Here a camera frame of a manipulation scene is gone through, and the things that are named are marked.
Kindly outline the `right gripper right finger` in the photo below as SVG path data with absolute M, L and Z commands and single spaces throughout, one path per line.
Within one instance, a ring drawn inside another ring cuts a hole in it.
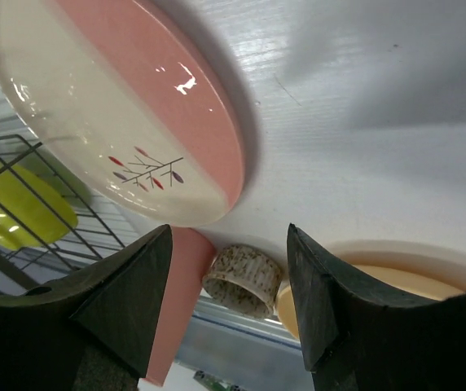
M 301 351 L 317 390 L 466 390 L 466 293 L 434 301 L 287 233 Z

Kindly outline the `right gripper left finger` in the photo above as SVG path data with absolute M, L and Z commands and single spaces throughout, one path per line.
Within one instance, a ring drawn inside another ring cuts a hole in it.
M 172 257 L 163 225 L 20 296 L 0 296 L 0 390 L 135 390 Z

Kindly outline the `lime green bowl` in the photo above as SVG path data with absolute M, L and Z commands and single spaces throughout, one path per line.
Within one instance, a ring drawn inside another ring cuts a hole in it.
M 19 164 L 0 173 L 0 245 L 10 250 L 53 244 L 77 227 L 72 206 Z

